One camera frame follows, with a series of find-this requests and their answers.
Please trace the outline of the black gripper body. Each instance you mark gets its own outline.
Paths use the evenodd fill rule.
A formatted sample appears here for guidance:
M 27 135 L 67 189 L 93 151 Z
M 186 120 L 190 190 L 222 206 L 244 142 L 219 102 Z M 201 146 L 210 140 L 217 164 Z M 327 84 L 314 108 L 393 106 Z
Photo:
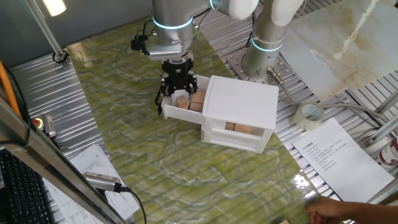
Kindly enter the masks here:
M 193 77 L 189 74 L 192 68 L 192 59 L 187 59 L 185 62 L 180 63 L 164 61 L 162 63 L 162 69 L 167 74 L 167 76 L 162 79 L 164 87 L 171 89 L 184 89 L 188 87 L 189 84 L 193 82 Z

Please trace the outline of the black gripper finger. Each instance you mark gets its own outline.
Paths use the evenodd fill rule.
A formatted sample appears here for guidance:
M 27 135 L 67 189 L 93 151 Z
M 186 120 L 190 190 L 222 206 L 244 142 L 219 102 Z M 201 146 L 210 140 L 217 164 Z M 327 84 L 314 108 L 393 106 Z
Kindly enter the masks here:
M 198 79 L 194 72 L 188 72 L 187 83 L 185 85 L 185 90 L 189 95 L 194 95 L 198 91 Z
M 160 93 L 163 97 L 171 97 L 172 86 L 168 74 L 163 74 L 160 78 Z

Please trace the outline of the person hand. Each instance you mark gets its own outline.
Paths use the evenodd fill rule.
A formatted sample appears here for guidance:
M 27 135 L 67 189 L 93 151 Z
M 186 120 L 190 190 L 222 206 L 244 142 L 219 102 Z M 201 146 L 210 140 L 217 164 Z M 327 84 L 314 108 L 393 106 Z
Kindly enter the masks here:
M 342 202 L 327 197 L 318 197 L 304 208 L 311 224 L 332 224 L 342 221 Z

